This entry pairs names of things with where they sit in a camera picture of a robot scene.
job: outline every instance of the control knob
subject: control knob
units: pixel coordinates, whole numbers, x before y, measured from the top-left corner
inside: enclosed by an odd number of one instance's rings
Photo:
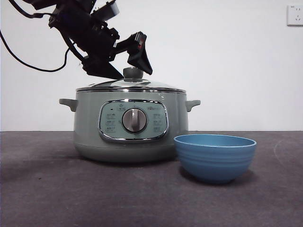
[[[146,115],[142,110],[127,110],[122,117],[122,124],[130,132],[139,132],[146,125]]]

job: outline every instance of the black cable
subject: black cable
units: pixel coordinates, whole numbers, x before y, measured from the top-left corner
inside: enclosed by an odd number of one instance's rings
[[[63,32],[59,31],[63,40],[65,41],[66,45],[69,47],[71,52],[81,61],[83,62],[85,59],[84,57],[77,51],[77,49],[73,46],[73,43],[71,42],[70,38]]]
[[[18,10],[19,13],[21,13],[23,16],[27,18],[42,18],[44,15],[50,15],[54,16],[52,13],[34,13],[34,14],[29,14],[26,13],[21,7],[14,1],[14,0],[9,0],[9,2],[15,7],[16,10]]]
[[[59,67],[59,68],[57,68],[57,69],[55,69],[55,70],[44,70],[44,69],[40,69],[40,68],[37,68],[37,67],[35,67],[35,66],[29,65],[29,64],[25,63],[24,61],[22,61],[21,59],[19,59],[19,58],[10,50],[8,44],[6,43],[6,41],[5,41],[5,39],[4,39],[3,35],[2,35],[1,30],[0,30],[0,35],[1,35],[1,39],[2,39],[2,41],[3,41],[3,44],[5,45],[5,47],[6,47],[6,49],[8,50],[8,52],[9,52],[9,53],[10,53],[18,62],[20,62],[21,64],[24,64],[25,66],[28,66],[28,67],[30,67],[30,68],[32,68],[32,69],[39,70],[39,71],[42,71],[42,72],[56,72],[56,71],[59,71],[59,70],[63,69],[63,67],[66,65],[67,53],[68,53],[68,51],[70,50],[69,48],[68,48],[67,51],[65,52],[65,55],[64,55],[64,64],[63,64],[61,67]]]

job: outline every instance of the chrome trim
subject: chrome trim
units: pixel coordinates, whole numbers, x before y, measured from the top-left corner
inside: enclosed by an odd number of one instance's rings
[[[178,92],[178,91],[161,91],[161,90],[138,90],[138,89],[108,89],[108,90],[76,90],[78,93],[91,93],[91,92],[145,92],[145,93],[173,93],[173,94],[180,94],[186,95],[186,91]]]
[[[108,135],[106,135],[102,129],[101,129],[101,114],[102,114],[102,110],[104,108],[105,105],[109,104],[109,103],[120,103],[120,102],[149,102],[149,103],[158,103],[160,105],[163,106],[164,108],[164,113],[165,113],[165,118],[166,118],[166,129],[164,130],[164,132],[156,137],[152,137],[152,138],[144,138],[144,139],[124,139],[124,138],[114,138],[114,137],[110,137]],[[161,139],[162,137],[164,137],[164,135],[168,132],[169,129],[169,118],[168,118],[168,113],[167,113],[167,108],[166,106],[159,101],[152,101],[152,100],[145,100],[145,99],[123,99],[123,100],[112,100],[112,101],[107,101],[105,102],[101,108],[100,108],[100,112],[99,112],[99,120],[98,120],[98,125],[97,125],[98,131],[99,131],[99,135],[101,136],[101,138],[109,141],[109,142],[115,142],[115,143],[142,143],[142,142],[153,142],[156,140]]]
[[[80,87],[76,89],[78,91],[126,91],[126,92],[159,92],[159,91],[167,91],[167,92],[180,92],[186,93],[185,90],[177,89],[177,88],[168,88],[168,87]]]

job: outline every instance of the wall socket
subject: wall socket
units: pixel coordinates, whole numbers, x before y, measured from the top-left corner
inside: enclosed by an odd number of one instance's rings
[[[303,5],[287,7],[287,25],[303,25]]]

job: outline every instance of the ceramic bowl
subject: ceramic bowl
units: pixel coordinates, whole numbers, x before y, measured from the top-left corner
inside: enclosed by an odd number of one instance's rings
[[[256,141],[228,135],[194,134],[174,138],[182,166],[207,183],[227,183],[247,171]]]

